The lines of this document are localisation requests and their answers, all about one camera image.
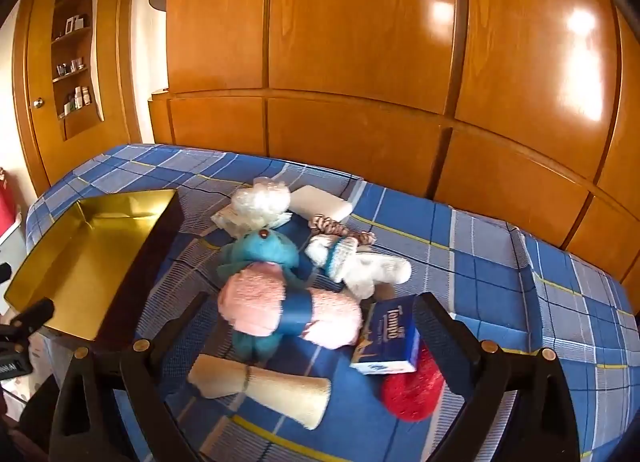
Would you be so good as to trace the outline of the pink towel blue band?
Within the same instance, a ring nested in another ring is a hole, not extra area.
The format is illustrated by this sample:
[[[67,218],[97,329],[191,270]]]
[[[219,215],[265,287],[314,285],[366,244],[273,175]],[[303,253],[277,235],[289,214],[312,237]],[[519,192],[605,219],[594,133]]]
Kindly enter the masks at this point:
[[[236,332],[292,335],[326,349],[354,344],[362,326],[352,297],[289,285],[276,263],[250,263],[232,274],[218,295],[218,310]]]

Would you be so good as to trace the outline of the gold shallow box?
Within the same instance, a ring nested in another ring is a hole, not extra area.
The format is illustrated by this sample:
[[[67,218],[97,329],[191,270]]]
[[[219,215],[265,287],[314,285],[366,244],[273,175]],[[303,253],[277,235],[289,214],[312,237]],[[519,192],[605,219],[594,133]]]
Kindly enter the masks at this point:
[[[47,297],[54,305],[49,329],[101,348],[122,348],[134,339],[182,223],[175,189],[76,201],[27,255],[6,301],[22,312]]]

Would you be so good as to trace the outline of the white knitted socks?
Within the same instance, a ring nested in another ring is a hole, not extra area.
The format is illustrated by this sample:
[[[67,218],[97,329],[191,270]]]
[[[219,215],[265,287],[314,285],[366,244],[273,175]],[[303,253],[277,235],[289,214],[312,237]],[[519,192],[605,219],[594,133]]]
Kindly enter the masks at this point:
[[[405,258],[360,252],[356,237],[318,234],[310,239],[305,253],[331,281],[343,283],[356,300],[372,297],[377,284],[404,284],[412,274]]]

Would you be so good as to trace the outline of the blue plush bear pink dress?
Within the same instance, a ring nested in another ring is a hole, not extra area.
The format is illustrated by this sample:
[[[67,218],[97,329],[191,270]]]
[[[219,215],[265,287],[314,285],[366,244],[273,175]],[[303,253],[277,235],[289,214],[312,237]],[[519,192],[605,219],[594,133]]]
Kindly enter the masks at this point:
[[[216,268],[219,280],[226,283],[232,274],[250,263],[276,263],[285,270],[286,283],[306,287],[305,282],[296,277],[299,265],[297,246],[277,231],[252,231],[223,247]],[[268,360],[278,349],[283,336],[285,335],[273,334],[267,338],[256,338],[232,329],[231,343],[235,355],[252,364]]]

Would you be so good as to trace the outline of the red fluffy sponge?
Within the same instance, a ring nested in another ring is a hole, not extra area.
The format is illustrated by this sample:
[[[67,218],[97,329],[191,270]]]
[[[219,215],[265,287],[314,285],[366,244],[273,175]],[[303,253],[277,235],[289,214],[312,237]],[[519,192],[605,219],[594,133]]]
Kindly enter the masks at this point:
[[[444,383],[431,352],[422,344],[414,372],[386,376],[381,387],[382,404],[401,421],[423,421],[435,411]]]

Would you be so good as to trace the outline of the wooden door with shelves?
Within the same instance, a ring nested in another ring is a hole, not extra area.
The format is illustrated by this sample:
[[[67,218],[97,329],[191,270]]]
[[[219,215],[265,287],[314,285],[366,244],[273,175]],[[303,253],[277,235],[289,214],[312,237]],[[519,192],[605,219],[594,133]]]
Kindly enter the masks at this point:
[[[21,0],[14,105],[36,193],[88,159],[140,141],[130,15],[131,0]],[[32,106],[37,98],[43,107]]]

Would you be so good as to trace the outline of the wooden wardrobe wall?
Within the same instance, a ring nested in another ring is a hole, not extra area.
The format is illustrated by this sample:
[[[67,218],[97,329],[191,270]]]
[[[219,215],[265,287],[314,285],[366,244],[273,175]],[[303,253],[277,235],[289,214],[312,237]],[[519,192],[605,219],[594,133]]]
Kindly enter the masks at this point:
[[[293,159],[506,220],[639,297],[623,0],[167,0],[163,143]]]

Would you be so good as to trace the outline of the blue plaid bed cover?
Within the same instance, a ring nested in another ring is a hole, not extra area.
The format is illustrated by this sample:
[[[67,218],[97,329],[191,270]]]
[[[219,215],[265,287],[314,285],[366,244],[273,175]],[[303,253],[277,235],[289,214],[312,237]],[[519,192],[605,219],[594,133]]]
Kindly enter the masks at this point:
[[[542,347],[559,356],[575,410],[579,454],[606,461],[639,414],[639,333],[623,286],[589,263],[500,220],[386,189],[317,166],[250,155],[129,144],[73,169],[29,208],[35,245],[73,203],[107,193],[174,189],[184,220],[160,267],[138,333],[153,336],[218,282],[214,258],[229,242],[213,214],[258,177],[292,189],[313,185],[353,203],[349,226],[374,232],[375,248],[411,263],[399,295],[433,293],[480,339],[508,352]],[[350,366],[345,350],[284,341],[268,366],[322,376],[332,395],[321,424],[306,430],[244,397],[207,400],[180,390],[172,412],[206,461],[423,461],[462,400],[443,393],[428,419],[394,418],[378,382]]]

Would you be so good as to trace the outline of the red bag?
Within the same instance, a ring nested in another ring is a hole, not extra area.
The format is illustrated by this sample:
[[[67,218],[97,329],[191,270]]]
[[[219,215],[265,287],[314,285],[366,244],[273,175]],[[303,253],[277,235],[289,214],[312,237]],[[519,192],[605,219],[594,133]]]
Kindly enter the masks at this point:
[[[15,222],[16,204],[9,185],[9,175],[0,168],[0,235],[8,231]]]

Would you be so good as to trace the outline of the beige cloth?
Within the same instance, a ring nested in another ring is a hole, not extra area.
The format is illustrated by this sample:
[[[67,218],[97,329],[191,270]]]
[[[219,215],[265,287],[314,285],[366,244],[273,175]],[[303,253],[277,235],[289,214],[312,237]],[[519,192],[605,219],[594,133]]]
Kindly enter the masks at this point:
[[[320,425],[331,397],[327,378],[286,374],[208,355],[195,360],[188,382],[207,399],[243,394],[306,430]]]

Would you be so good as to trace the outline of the blue Tempo tissue pack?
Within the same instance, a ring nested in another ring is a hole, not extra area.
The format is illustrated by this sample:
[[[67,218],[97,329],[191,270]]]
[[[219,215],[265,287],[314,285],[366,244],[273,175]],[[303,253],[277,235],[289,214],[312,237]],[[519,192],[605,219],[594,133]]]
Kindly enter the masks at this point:
[[[414,295],[374,303],[361,330],[350,366],[363,375],[413,373],[420,335],[413,318]]]

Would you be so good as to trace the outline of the clear plastic bag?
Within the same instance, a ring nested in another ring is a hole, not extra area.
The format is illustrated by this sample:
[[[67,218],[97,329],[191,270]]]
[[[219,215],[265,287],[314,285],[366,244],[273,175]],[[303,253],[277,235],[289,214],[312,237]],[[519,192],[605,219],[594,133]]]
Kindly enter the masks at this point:
[[[258,177],[248,188],[235,191],[231,208],[235,222],[246,229],[276,229],[291,220],[291,191],[282,181]]]

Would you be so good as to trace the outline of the brown patterned scrunchie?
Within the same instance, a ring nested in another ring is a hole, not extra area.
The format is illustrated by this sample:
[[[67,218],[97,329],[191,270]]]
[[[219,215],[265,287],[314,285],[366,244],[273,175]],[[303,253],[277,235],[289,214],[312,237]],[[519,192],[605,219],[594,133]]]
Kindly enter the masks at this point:
[[[336,237],[353,237],[362,246],[370,246],[376,242],[376,236],[371,231],[356,231],[347,228],[341,222],[329,216],[316,214],[308,221],[308,227],[313,235],[327,234]]]

